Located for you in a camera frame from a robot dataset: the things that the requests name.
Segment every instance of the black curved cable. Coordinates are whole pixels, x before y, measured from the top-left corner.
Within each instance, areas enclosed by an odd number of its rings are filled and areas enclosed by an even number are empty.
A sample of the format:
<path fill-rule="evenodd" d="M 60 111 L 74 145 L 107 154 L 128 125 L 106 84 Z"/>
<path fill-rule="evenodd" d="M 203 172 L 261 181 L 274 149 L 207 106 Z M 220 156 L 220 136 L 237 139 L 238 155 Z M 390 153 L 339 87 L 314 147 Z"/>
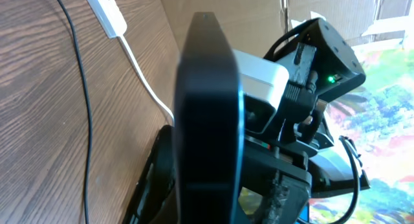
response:
<path fill-rule="evenodd" d="M 66 15 L 67 21 L 71 26 L 72 35 L 73 35 L 73 45 L 75 48 L 76 59 L 78 60 L 80 75 L 82 78 L 82 85 L 83 85 L 83 93 L 85 95 L 85 102 L 86 102 L 86 109 L 88 113 L 88 124 L 89 124 L 89 139 L 88 139 L 88 150 L 87 150 L 87 159 L 86 159 L 86 167 L 85 167 L 85 179 L 83 180 L 83 207 L 85 211 L 85 222 L 89 224 L 89 213 L 88 213 L 88 180 L 89 180 L 89 165 L 91 163 L 91 152 L 92 152 L 92 111 L 91 111 L 91 101 L 89 100 L 89 93 L 88 93 L 88 86 L 86 84 L 86 75 L 85 71 L 83 70 L 82 59 L 80 57 L 78 40 L 76 38 L 75 27 L 69 16 L 65 6 L 63 5 L 61 0 L 57 0 L 60 7 L 62 8 L 63 12 Z"/>
<path fill-rule="evenodd" d="M 293 28 L 292 30 L 288 31 L 286 34 L 284 34 L 282 37 L 280 37 L 269 49 L 269 51 L 265 54 L 263 59 L 270 60 L 274 62 L 274 53 L 276 48 L 283 43 L 285 40 L 289 39 L 290 37 L 295 36 L 296 34 L 300 34 L 305 30 L 307 27 L 309 27 L 311 24 L 313 24 L 317 19 L 313 19 L 310 21 L 306 21 L 299 26 Z"/>
<path fill-rule="evenodd" d="M 345 148 L 345 151 L 348 154 L 349 160 L 351 162 L 351 169 L 352 169 L 352 174 L 353 174 L 353 178 L 354 178 L 354 194 L 352 196 L 351 204 L 349 205 L 349 208 L 348 208 L 347 212 L 345 212 L 345 214 L 340 219 L 338 219 L 338 220 L 336 220 L 336 221 L 334 221 L 330 224 L 343 224 L 346 221 L 348 221 L 349 218 L 351 218 L 352 214 L 355 211 L 356 205 L 358 204 L 358 196 L 359 196 L 360 187 L 361 187 L 360 178 L 358 176 L 358 168 L 356 167 L 356 163 L 355 163 L 355 160 L 353 158 L 353 154 L 352 154 L 352 150 L 351 150 L 352 146 L 350 146 L 351 143 L 349 142 L 348 139 L 346 139 L 343 136 L 341 136 L 339 138 L 339 140 L 342 142 L 342 144 Z M 310 224 L 309 222 L 307 222 L 307 221 L 305 221 L 301 218 L 298 218 L 297 222 L 301 223 L 301 224 Z"/>
<path fill-rule="evenodd" d="M 312 118 L 313 120 L 311 124 L 303 127 L 302 136 L 299 138 L 300 141 L 306 144 L 310 144 L 315 137 L 323 119 L 323 112 L 318 111 L 317 109 L 313 110 Z"/>

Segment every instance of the wooden surface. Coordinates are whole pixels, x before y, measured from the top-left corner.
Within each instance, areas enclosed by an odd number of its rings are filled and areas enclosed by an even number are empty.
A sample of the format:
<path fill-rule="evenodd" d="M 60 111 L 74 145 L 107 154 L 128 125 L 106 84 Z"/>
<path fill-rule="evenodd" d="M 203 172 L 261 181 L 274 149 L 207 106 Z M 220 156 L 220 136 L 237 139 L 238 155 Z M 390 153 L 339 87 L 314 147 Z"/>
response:
<path fill-rule="evenodd" d="M 91 96 L 91 223 L 122 221 L 166 123 L 86 0 L 74 21 Z M 87 112 L 69 24 L 56 0 L 0 0 L 0 223 L 83 223 Z M 156 94 L 172 104 L 179 57 L 160 0 L 116 0 Z"/>

